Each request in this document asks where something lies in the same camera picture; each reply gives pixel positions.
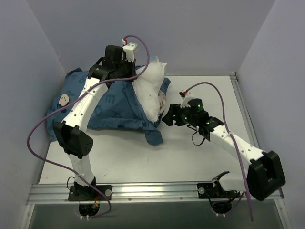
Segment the white pillow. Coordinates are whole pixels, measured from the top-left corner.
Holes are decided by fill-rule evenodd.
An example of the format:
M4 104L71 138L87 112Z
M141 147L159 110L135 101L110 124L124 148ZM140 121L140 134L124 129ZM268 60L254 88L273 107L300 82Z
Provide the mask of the white pillow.
M165 110L166 95L161 91L167 63L153 62L132 82L133 89L147 119L157 122Z

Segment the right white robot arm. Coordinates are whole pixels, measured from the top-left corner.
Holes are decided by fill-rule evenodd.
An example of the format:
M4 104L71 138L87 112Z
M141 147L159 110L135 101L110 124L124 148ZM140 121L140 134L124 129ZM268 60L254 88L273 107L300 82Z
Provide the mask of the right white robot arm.
M241 166L241 176L224 171L212 179L212 192L222 197L228 192L246 192L259 201L265 200L285 183L279 155L265 152L226 129L220 119L204 110L202 100L170 104L162 121L168 125L187 126L203 136L204 140L220 146L235 156Z

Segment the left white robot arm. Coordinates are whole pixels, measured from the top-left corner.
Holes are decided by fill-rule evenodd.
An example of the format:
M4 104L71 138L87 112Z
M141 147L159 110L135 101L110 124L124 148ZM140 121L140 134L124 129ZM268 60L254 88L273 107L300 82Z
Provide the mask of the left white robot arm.
M90 117L110 87L110 79L129 78L136 75L137 46L135 43L128 43L123 47L106 46L105 56L89 69L79 101L61 122L55 122L53 126L59 145L68 154L72 168L78 173L74 187L85 200L91 200L96 195L96 179L89 159L93 139L86 134Z

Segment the blue cartoon pillowcase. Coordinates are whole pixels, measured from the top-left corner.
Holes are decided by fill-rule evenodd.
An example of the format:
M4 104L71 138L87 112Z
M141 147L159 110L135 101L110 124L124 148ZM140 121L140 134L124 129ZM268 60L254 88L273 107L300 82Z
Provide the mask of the blue cartoon pillowcase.
M53 125L55 122L61 122L71 108L65 106L74 102L80 95L87 71L77 68L64 78L64 86L61 92L54 98L47 113L52 116L47 119L47 132L52 142L57 140ZM161 117L153 123L149 121L144 110L134 92L131 82L118 81L112 83L107 93L103 95L92 113L88 128L129 128L143 130L148 144L157 146L163 143L161 132L158 126Z

